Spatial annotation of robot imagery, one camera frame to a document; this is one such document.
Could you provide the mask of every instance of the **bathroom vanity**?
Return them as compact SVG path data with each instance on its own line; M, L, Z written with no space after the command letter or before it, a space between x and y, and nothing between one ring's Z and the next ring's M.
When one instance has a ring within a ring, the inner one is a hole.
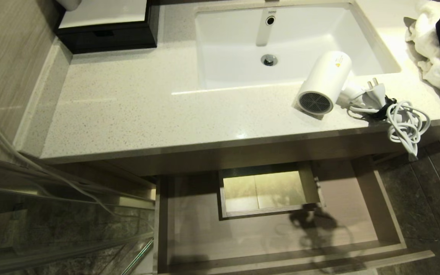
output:
M257 46L269 11L276 19ZM440 91L419 77L404 17L416 17L413 1L198 2L160 7L156 49L70 61L56 41L19 150L144 188L154 186L143 176L157 176L159 274L348 272L433 256L406 248L374 168L372 155L403 152L388 125L341 106L307 115L293 102L319 52L342 50L354 60L354 82L377 77L386 95L431 117L420 144L438 141ZM265 54L277 64L265 66ZM221 219L218 171L292 162L310 163L325 201L318 208L338 226L303 228L292 216L302 209ZM311 245L314 234L326 241Z

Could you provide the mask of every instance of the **gray marble floor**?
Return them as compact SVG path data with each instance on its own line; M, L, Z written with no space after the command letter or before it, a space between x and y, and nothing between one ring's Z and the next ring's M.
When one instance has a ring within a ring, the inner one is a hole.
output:
M115 207L115 212L140 215L151 222L154 219L153 210ZM97 244L149 231L145 222L112 216L98 205L0 193L0 257ZM126 245L11 274L100 274L123 249L126 249Z
M435 257L378 269L380 275L440 275L440 143L378 165L407 246Z

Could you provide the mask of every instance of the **white cord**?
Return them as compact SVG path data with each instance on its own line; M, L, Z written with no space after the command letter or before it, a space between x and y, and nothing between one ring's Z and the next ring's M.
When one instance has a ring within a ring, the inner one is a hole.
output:
M41 167L40 165L36 164L35 162L33 162L32 160L26 158L24 155L21 155L14 147L13 145L6 139L6 137L3 135L3 133L0 131L0 142L3 144L3 146L11 153L13 154L18 160L21 160L22 162L25 162L26 164L28 164L30 167L33 167L35 170L40 171L42 173L45 173L49 176L52 176L60 181L63 181L64 183L67 183L69 186L71 186L72 188L74 188L75 190L77 190L79 193L81 193L82 195L86 195L87 197L93 199L98 205L100 205L103 209L105 209L108 213L112 214L113 216L116 217L123 217L123 218L137 218L140 219L142 221L145 221L147 223L147 225L154 230L154 227L149 223L149 221L145 220L145 219L141 219L138 216L133 216L133 215L121 215L121 214L116 214L115 212L111 211L105 204L103 204L103 202L101 202L95 195L92 195L82 189L80 189L77 185L75 185L74 183L72 183L71 181L69 181L68 179L64 178L63 176L60 176L54 172L48 171L47 169L45 169L44 167Z
M377 113L379 111L355 106L350 106L349 110L358 113ZM417 112L425 117L425 123ZM429 129L430 117L423 111L414 108L409 101L391 104L386 110L386 117L386 122L391 124L388 128L388 139L401 143L408 152L410 160L417 160L417 144L421 140L421 135Z

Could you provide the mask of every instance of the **open drawer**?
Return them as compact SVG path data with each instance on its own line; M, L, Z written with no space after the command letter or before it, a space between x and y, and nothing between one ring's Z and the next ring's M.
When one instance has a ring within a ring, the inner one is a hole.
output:
M233 219L222 213L221 173L164 176L156 197L154 272L344 273L434 255L407 249L369 157L311 162L311 171L318 181L300 176L308 185L302 189L317 190L319 202Z
M218 184L221 220L325 206L309 162L220 170Z

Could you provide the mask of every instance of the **gray wall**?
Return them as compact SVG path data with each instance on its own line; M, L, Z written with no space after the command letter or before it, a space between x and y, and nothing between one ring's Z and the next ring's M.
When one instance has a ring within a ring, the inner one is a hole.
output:
M0 0L0 129L15 137L54 39L52 0ZM0 160L12 158L0 148Z

